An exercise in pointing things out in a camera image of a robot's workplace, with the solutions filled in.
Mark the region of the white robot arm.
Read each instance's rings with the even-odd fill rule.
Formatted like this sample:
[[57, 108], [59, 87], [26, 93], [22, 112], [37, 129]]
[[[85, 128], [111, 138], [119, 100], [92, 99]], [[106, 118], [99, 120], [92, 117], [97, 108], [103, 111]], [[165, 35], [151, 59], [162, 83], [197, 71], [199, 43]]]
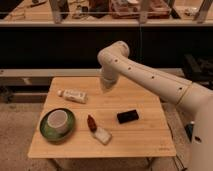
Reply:
[[124, 41], [102, 49], [97, 59], [105, 89], [123, 75], [180, 110], [195, 116], [187, 171], [213, 171], [213, 90], [190, 80], [136, 63]]

